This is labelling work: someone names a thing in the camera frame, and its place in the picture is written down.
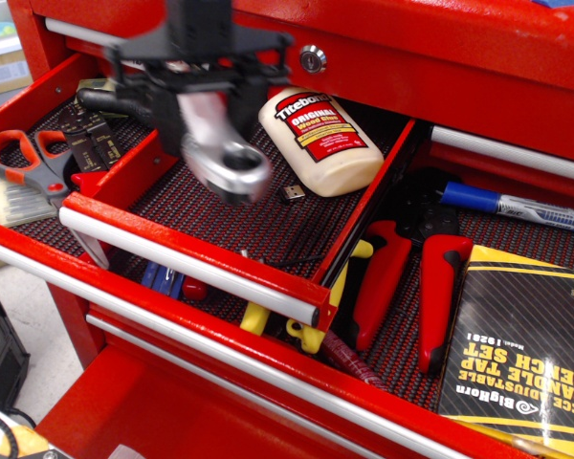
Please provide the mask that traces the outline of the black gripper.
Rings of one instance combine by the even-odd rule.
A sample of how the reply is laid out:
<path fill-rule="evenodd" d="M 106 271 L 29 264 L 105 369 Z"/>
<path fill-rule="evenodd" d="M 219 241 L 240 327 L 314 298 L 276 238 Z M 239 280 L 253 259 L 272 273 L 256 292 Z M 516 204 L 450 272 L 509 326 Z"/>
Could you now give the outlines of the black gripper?
<path fill-rule="evenodd" d="M 155 29 L 107 47 L 116 94 L 149 91 L 151 121 L 164 152 L 181 158 L 186 126 L 179 93 L 227 91 L 228 139 L 244 142 L 269 86 L 289 83 L 287 33 L 241 26 L 230 1 L 167 1 Z"/>

